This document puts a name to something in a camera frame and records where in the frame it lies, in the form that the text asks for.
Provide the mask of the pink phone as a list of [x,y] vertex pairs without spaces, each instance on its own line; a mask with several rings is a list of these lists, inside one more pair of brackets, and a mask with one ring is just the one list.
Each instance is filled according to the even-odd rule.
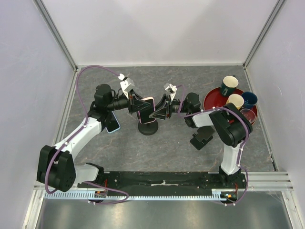
[[155,111],[155,102],[153,97],[146,97],[143,100],[149,102],[150,105],[138,111],[138,118],[141,124],[149,124],[156,120],[155,118],[150,118],[150,114]]

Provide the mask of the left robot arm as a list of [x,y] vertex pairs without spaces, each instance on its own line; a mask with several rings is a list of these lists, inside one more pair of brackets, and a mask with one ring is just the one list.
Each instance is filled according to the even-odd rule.
[[104,129],[113,131],[119,124],[114,111],[127,108],[130,113],[150,107],[148,99],[134,90],[117,95],[108,84],[97,86],[94,101],[81,124],[54,146],[45,145],[40,151],[37,181],[45,185],[47,193],[66,192],[73,185],[89,182],[101,187],[105,177],[103,168],[92,163],[76,166],[74,160],[80,151]]

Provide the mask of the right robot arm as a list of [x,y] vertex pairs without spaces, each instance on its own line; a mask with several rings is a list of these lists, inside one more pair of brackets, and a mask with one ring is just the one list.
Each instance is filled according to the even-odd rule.
[[197,129],[190,140],[197,150],[210,142],[216,132],[224,143],[218,182],[222,187],[228,188],[235,183],[235,175],[241,171],[241,154],[253,130],[252,125],[233,103],[208,110],[202,110],[200,106],[199,95],[196,93],[188,93],[181,101],[164,95],[149,112],[149,117],[166,119],[172,113],[181,115],[189,127]]

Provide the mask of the black round phone stand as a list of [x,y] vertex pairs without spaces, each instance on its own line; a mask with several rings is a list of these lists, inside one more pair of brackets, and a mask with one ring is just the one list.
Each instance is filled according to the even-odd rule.
[[138,130],[141,134],[143,135],[153,135],[157,132],[159,125],[156,119],[154,119],[154,121],[152,122],[148,122],[145,124],[141,123],[141,117],[140,117],[140,113],[137,113],[137,118],[139,120],[138,122]]

